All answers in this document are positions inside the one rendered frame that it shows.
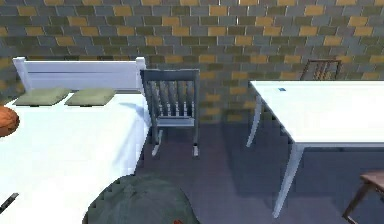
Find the white bed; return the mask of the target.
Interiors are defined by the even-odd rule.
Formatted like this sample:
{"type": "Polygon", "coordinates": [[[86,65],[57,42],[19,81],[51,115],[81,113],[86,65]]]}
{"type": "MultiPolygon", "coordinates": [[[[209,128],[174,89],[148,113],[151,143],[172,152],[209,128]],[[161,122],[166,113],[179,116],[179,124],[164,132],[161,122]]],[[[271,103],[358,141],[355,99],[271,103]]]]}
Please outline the white bed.
{"type": "Polygon", "coordinates": [[[81,224],[91,202],[115,179],[135,171],[150,126],[140,71],[145,60],[13,63],[26,90],[104,87],[104,106],[24,107],[14,133],[0,138],[0,224],[81,224]]]}

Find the grey green cap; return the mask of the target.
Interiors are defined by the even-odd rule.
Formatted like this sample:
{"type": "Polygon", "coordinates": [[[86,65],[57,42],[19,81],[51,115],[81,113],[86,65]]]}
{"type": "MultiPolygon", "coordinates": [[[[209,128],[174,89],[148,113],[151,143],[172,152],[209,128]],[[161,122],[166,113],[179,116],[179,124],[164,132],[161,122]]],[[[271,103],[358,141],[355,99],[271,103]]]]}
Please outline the grey green cap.
{"type": "Polygon", "coordinates": [[[125,175],[89,205],[82,224],[201,224],[183,190],[156,175],[125,175]]]}

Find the olive green pillow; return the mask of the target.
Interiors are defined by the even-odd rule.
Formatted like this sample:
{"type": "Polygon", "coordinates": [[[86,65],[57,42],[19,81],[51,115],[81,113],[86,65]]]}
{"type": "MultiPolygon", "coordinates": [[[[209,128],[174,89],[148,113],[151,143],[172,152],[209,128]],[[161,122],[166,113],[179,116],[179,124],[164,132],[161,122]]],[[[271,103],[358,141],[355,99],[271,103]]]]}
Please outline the olive green pillow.
{"type": "Polygon", "coordinates": [[[42,88],[32,89],[22,96],[20,96],[15,102],[16,106],[52,106],[63,100],[71,92],[67,88],[42,88]]]}
{"type": "Polygon", "coordinates": [[[104,106],[114,96],[116,91],[110,88],[88,88],[75,92],[66,102],[67,106],[104,106]]]}

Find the dark brown wooden chair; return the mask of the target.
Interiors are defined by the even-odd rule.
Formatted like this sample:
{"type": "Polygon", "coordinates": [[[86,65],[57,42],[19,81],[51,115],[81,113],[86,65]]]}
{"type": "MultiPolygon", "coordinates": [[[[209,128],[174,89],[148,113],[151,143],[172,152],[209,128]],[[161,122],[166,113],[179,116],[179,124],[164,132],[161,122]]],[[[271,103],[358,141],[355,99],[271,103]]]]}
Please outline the dark brown wooden chair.
{"type": "Polygon", "coordinates": [[[341,60],[308,59],[300,75],[300,81],[336,80],[341,71],[341,60]]]}

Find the orange basketball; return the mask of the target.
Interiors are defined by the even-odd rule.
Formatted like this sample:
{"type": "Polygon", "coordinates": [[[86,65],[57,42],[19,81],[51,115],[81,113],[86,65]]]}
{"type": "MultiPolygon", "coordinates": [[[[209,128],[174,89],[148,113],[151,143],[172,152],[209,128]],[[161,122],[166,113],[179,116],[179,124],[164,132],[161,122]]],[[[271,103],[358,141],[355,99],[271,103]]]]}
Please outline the orange basketball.
{"type": "Polygon", "coordinates": [[[0,137],[16,131],[20,123],[18,114],[9,107],[0,106],[0,137]]]}

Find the brown wooden stool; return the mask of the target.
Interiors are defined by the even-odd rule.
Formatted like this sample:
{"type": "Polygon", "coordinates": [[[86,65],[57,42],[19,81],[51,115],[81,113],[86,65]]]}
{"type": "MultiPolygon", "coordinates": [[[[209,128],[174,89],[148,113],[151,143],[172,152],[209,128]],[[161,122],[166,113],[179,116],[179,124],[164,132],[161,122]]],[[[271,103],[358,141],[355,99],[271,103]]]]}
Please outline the brown wooden stool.
{"type": "Polygon", "coordinates": [[[348,204],[347,208],[342,214],[342,217],[349,224],[358,224],[350,214],[357,207],[357,205],[364,199],[369,191],[378,193],[382,200],[384,200],[384,171],[371,171],[360,175],[362,185],[356,192],[353,199],[348,204]]]}

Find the thin black stick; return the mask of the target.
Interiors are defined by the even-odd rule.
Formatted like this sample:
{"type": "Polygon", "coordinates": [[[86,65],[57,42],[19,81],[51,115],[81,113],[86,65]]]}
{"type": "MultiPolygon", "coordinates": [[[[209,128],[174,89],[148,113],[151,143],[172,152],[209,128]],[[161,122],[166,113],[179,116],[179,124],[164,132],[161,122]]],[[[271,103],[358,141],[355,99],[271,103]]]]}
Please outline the thin black stick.
{"type": "Polygon", "coordinates": [[[10,204],[19,196],[19,193],[11,194],[1,205],[0,205],[0,214],[9,207],[10,204]]]}

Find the grey wooden chair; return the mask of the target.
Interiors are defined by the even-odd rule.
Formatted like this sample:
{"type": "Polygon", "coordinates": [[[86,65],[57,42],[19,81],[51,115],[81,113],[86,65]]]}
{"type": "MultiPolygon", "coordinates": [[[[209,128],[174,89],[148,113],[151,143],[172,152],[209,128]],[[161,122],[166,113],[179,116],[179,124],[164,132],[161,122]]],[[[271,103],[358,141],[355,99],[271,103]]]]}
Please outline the grey wooden chair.
{"type": "Polygon", "coordinates": [[[140,71],[151,118],[152,156],[160,149],[163,128],[192,128],[192,156],[199,156],[199,69],[140,71]]]}

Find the white table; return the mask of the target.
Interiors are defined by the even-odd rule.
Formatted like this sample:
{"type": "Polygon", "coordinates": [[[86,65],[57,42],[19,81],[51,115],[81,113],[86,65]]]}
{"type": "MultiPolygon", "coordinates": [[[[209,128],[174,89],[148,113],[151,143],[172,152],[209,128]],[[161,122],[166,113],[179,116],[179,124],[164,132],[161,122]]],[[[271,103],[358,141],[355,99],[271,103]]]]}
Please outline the white table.
{"type": "Polygon", "coordinates": [[[384,81],[260,81],[256,92],[251,144],[263,107],[292,141],[284,178],[273,209],[277,218],[307,148],[384,150],[384,81]]]}

